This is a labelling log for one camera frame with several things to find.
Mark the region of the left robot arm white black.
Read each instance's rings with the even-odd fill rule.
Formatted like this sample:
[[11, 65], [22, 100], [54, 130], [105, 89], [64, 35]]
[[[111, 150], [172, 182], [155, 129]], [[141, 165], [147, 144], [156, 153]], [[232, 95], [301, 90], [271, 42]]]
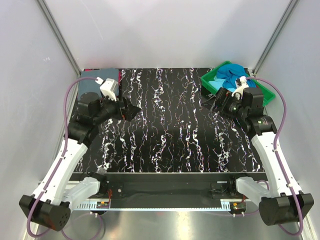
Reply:
[[67, 125], [59, 154], [48, 173], [31, 195], [23, 195], [19, 206], [30, 223], [61, 231], [70, 215], [91, 196], [103, 198], [108, 193], [107, 179], [90, 173], [80, 183], [67, 190], [73, 171], [99, 134], [99, 126], [109, 120], [132, 121], [141, 111], [127, 98], [112, 100], [95, 92], [84, 93], [77, 102], [76, 118]]

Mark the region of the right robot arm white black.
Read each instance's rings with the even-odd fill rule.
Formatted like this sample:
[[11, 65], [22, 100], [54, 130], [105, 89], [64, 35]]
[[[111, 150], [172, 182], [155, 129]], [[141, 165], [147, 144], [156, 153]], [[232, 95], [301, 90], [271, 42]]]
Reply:
[[247, 133], [262, 162], [269, 188], [252, 177], [239, 177], [227, 185], [228, 195], [249, 198], [267, 226], [301, 223], [314, 205], [313, 196], [303, 193], [285, 160], [273, 119], [264, 114], [260, 88], [248, 87], [233, 93], [221, 87], [215, 95], [214, 110], [236, 120]]

